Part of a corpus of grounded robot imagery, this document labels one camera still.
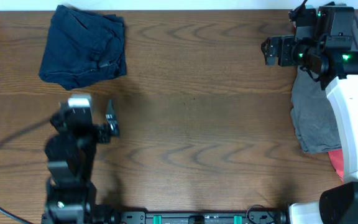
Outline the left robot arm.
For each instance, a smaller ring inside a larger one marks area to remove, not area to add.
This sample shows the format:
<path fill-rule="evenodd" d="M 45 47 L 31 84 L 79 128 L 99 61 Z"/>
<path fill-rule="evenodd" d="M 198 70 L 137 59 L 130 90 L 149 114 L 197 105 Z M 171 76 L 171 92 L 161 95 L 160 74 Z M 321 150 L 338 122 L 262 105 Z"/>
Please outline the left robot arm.
<path fill-rule="evenodd" d="M 91 181 L 96 146 L 119 136 L 111 102 L 106 120 L 105 124 L 93 124 L 87 98 L 70 98 L 50 118 L 58 133 L 44 150 L 50 178 L 42 223 L 120 223 L 118 211 L 96 204 L 96 187 Z"/>

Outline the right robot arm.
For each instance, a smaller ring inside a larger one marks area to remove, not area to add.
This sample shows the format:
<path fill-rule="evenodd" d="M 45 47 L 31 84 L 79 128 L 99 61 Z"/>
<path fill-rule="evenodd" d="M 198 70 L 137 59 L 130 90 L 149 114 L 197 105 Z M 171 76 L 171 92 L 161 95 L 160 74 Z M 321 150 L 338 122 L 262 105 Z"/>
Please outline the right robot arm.
<path fill-rule="evenodd" d="M 267 65 L 297 66 L 321 85 L 333 109 L 342 155 L 344 183 L 317 202 L 294 203 L 279 223 L 358 223 L 358 49 L 354 9 L 306 3 L 288 13 L 293 35 L 273 36 L 261 45 Z"/>

